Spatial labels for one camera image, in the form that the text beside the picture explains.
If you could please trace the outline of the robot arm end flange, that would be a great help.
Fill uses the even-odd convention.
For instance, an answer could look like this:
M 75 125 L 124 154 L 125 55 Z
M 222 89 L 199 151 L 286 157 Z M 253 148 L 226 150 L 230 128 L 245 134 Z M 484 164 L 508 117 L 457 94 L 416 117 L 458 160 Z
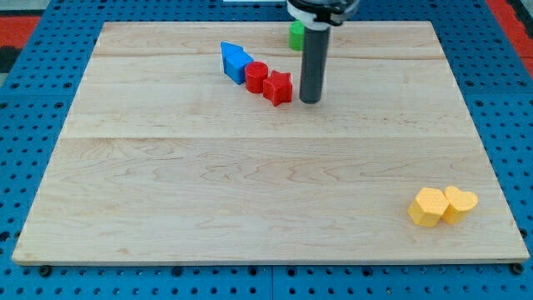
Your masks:
M 361 0 L 286 0 L 286 9 L 313 31 L 339 27 L 354 16 Z

